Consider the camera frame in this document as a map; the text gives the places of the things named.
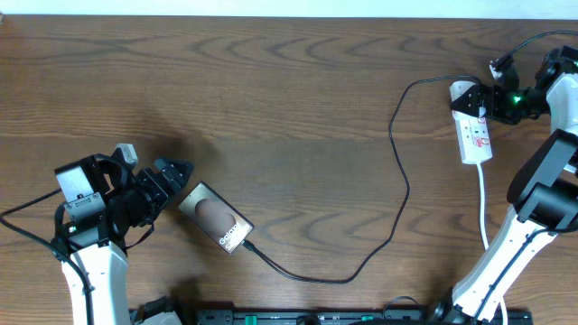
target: cable connector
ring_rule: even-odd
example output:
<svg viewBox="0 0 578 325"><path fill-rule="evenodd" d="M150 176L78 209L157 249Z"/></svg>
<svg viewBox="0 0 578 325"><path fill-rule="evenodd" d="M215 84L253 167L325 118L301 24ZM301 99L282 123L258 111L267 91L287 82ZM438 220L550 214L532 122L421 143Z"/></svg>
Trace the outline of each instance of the cable connector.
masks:
<svg viewBox="0 0 578 325"><path fill-rule="evenodd" d="M520 85L520 78L514 68L514 58L511 54L490 61L489 72L504 89L515 90Z"/></svg>
<svg viewBox="0 0 578 325"><path fill-rule="evenodd" d="M256 251L255 245L253 245L253 243L251 243L248 240L243 240L241 245L244 246L249 252L255 253L255 251Z"/></svg>

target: white wall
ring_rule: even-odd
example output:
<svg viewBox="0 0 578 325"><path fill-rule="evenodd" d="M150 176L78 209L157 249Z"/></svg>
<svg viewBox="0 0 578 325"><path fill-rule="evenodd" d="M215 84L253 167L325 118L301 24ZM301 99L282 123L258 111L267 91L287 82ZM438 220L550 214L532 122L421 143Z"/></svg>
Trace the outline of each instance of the white wall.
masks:
<svg viewBox="0 0 578 325"><path fill-rule="evenodd" d="M578 0L0 0L5 14L578 19Z"/></svg>

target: power strip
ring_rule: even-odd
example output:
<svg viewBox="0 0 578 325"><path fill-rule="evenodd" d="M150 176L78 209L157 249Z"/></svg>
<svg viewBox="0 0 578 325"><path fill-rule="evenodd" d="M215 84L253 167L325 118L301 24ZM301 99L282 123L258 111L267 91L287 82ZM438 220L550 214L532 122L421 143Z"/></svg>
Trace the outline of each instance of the power strip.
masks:
<svg viewBox="0 0 578 325"><path fill-rule="evenodd" d="M374 323L391 324L423 324L419 320L425 320L427 306L414 307L412 305L394 305L386 311L362 311L362 310L196 310L194 311L195 324L204 325L350 325L360 321L374 321ZM512 311L508 313L510 325L532 325L532 313L529 311ZM497 311L496 317L489 325L501 325L502 314Z"/></svg>
<svg viewBox="0 0 578 325"><path fill-rule="evenodd" d="M450 86L452 101L466 92L474 83L456 81ZM452 111L455 128L458 132L461 162L466 164L483 163L492 157L489 144L488 125L484 117L472 117Z"/></svg>

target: black bracket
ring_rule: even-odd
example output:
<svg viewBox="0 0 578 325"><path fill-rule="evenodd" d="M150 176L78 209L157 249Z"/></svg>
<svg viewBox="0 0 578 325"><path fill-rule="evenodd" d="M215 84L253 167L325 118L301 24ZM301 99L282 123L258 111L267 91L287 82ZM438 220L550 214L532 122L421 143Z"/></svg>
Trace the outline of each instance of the black bracket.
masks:
<svg viewBox="0 0 578 325"><path fill-rule="evenodd" d="M578 73L578 51L563 46L553 49L544 57L540 70L536 73L536 89L548 90L563 73Z"/></svg>
<svg viewBox="0 0 578 325"><path fill-rule="evenodd" d="M192 174L192 163L178 159L159 158L154 161L154 167L175 191L181 190Z"/></svg>
<svg viewBox="0 0 578 325"><path fill-rule="evenodd" d="M578 150L578 136L556 130L514 177L508 202L520 221L567 228L578 215L578 186L559 177Z"/></svg>
<svg viewBox="0 0 578 325"><path fill-rule="evenodd" d="M515 125L522 119L538 119L542 114L550 113L545 94L544 90L535 88L506 91L498 85L473 85L455 99L450 108L469 116L486 117L503 124ZM480 114L481 108L486 109L485 114Z"/></svg>
<svg viewBox="0 0 578 325"><path fill-rule="evenodd" d="M511 55L499 58L491 63L492 69L499 74L497 82L505 90L516 90L520 85L520 78L514 68L514 58Z"/></svg>

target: white cable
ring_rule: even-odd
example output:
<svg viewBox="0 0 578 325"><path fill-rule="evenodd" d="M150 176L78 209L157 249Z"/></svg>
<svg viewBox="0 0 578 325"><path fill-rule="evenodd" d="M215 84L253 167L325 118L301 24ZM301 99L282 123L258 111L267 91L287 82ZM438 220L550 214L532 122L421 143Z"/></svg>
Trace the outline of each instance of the white cable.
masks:
<svg viewBox="0 0 578 325"><path fill-rule="evenodd" d="M486 235L486 190L484 185L484 173L481 169L481 163L477 162L478 177L480 178L480 234L481 242L484 244L484 249L488 249L488 237ZM508 312L506 311L506 302L504 297L499 301L499 308L502 311L502 325L508 325Z"/></svg>

